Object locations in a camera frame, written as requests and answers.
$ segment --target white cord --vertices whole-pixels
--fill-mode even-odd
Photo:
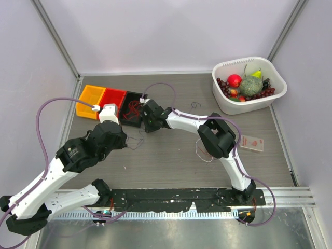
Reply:
[[[204,161],[204,162],[212,162],[213,157],[211,158],[210,161],[206,161],[206,160],[204,160],[203,158],[201,158],[201,156],[197,153],[197,143],[198,143],[198,141],[200,141],[200,140],[201,140],[201,139],[198,139],[198,140],[196,141],[196,143],[195,143],[195,152],[196,152],[197,156],[199,156],[199,158],[200,158],[202,161]]]

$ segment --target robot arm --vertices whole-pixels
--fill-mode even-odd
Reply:
[[[107,203],[110,199],[110,190],[99,179],[81,190],[61,197],[49,198],[49,196],[84,169],[103,161],[113,149],[126,147],[127,135],[119,125],[116,114],[116,105],[104,106],[100,112],[101,123],[96,125],[93,131],[88,131],[84,137],[68,140],[57,151],[49,164],[45,179],[12,209],[12,216],[6,221],[10,231],[30,235],[42,229],[47,221],[63,212],[83,205]],[[41,179],[43,173],[18,194],[1,197],[2,211],[6,212],[14,205]]]
[[[256,188],[255,182],[244,177],[239,171],[235,158],[233,156],[233,148],[235,146],[235,134],[225,121],[220,119],[202,120],[208,116],[196,116],[192,114],[182,113],[176,110],[178,114],[192,117],[185,118],[172,112],[171,108],[163,109],[153,100],[147,100],[142,107],[143,122],[145,131],[153,132],[160,128],[181,129],[198,134],[210,155],[218,158],[225,167],[232,183],[232,187],[236,192],[239,200],[251,200],[253,192]],[[210,117],[219,117],[217,113],[213,113]],[[237,161],[240,169],[244,174],[246,171],[236,151]]]

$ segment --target green melon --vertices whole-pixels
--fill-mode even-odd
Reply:
[[[241,95],[252,97],[261,92],[263,89],[263,81],[256,76],[246,76],[242,79],[239,89]]]

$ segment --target white wall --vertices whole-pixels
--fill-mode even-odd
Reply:
[[[49,98],[70,96],[74,83],[31,2],[0,0],[0,196],[16,194],[45,167],[35,131],[37,110]],[[58,148],[67,108],[68,103],[54,103],[41,116],[50,157]],[[1,246],[21,239],[1,226]]]
[[[332,234],[332,2],[308,1],[273,61],[288,83],[275,108],[295,170]]]
[[[212,70],[267,57],[296,0],[41,0],[81,73]]]

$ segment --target yellow bin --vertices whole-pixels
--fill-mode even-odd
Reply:
[[[91,105],[99,105],[105,90],[105,87],[86,85],[81,96],[79,97],[79,100],[88,102]],[[81,103],[76,103],[76,115],[79,117],[97,120],[97,112],[94,112],[91,107]]]

